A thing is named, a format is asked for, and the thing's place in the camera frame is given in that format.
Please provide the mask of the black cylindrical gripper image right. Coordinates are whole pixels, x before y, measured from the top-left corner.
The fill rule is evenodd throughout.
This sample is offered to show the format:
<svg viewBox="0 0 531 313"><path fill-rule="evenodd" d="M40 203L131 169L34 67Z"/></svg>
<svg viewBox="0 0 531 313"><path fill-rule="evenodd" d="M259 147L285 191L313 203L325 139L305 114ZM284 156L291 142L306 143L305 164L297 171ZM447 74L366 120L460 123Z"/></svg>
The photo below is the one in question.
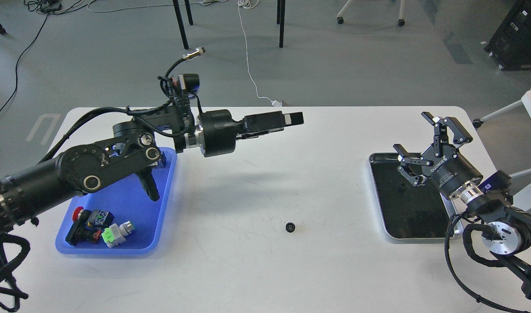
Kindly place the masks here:
<svg viewBox="0 0 531 313"><path fill-rule="evenodd" d="M430 183L448 200L451 194L467 181L480 184L483 175L459 152L458 148L473 141L473 137L455 117L435 117L429 112L421 115L434 127L434 140L422 158L410 154L401 144L394 144L398 153L398 172L414 187ZM452 131L449 143L448 129Z"/></svg>

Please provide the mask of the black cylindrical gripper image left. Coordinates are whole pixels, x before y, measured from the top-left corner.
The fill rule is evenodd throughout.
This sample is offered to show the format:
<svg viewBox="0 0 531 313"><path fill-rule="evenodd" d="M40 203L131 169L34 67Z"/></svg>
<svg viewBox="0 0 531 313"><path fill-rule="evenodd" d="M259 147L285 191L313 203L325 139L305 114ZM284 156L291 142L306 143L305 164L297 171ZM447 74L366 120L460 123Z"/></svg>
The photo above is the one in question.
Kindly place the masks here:
<svg viewBox="0 0 531 313"><path fill-rule="evenodd" d="M212 110L199 116L202 126L204 157L233 153L237 140L253 139L259 136L283 131L285 127L304 123L303 113L282 113L281 111L245 116L235 121L226 110Z"/></svg>

